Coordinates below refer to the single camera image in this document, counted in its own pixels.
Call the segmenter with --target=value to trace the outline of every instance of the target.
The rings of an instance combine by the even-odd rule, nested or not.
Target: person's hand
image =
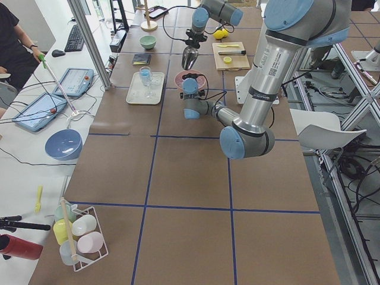
[[[38,56],[39,56],[39,55],[45,55],[45,54],[42,53],[42,52],[38,49],[38,47],[35,47],[35,46],[33,46],[33,47],[31,48],[31,50],[33,51],[33,56],[34,56],[34,58],[36,59],[36,61],[41,62],[40,59],[38,58]]]
[[[0,66],[0,73],[8,73],[8,70],[2,66]]]

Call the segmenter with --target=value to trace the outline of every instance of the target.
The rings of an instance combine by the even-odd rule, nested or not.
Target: wooden stick
[[[145,14],[147,17],[147,22],[148,22],[148,28],[150,28],[150,17],[149,17],[149,8],[148,8],[147,0],[144,0],[144,6],[145,6]]]
[[[62,207],[62,213],[64,214],[64,219],[65,219],[66,233],[67,233],[67,237],[69,239],[69,244],[70,244],[71,258],[73,261],[77,261],[78,260],[77,251],[75,249],[74,239],[72,238],[70,221],[69,221],[69,217],[67,215],[65,199],[63,197],[61,199],[61,207]]]

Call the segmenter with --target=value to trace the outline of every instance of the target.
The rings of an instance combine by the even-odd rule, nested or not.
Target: black keyboard
[[[82,50],[84,39],[78,25],[73,25],[65,47],[65,52],[78,52]]]

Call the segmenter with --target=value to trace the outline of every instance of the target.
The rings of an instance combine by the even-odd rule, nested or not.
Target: wooden cutting board
[[[218,45],[239,45],[239,47],[220,47]],[[230,51],[240,51],[245,50],[242,42],[227,42],[227,43],[213,43],[213,52],[216,70],[242,70],[250,69],[247,55],[219,55],[219,51],[230,52]],[[232,62],[230,64],[225,64],[223,58],[225,56],[230,56]]]

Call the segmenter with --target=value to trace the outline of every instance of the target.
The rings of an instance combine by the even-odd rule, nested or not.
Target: red can
[[[42,245],[10,235],[0,235],[0,254],[26,259],[39,259]]]

